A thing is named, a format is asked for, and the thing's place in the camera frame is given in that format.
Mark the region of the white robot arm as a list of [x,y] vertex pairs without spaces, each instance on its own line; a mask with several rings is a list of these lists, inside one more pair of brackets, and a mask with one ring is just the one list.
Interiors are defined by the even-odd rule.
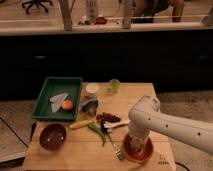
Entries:
[[146,140],[150,131],[213,154],[213,123],[164,114],[157,97],[143,96],[128,113],[129,133]]

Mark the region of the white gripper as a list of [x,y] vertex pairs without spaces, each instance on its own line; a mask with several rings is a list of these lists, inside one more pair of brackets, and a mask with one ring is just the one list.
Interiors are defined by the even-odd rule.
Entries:
[[142,153],[144,151],[144,145],[147,142],[150,130],[142,127],[136,127],[129,125],[129,135],[131,138],[130,148],[133,152]]

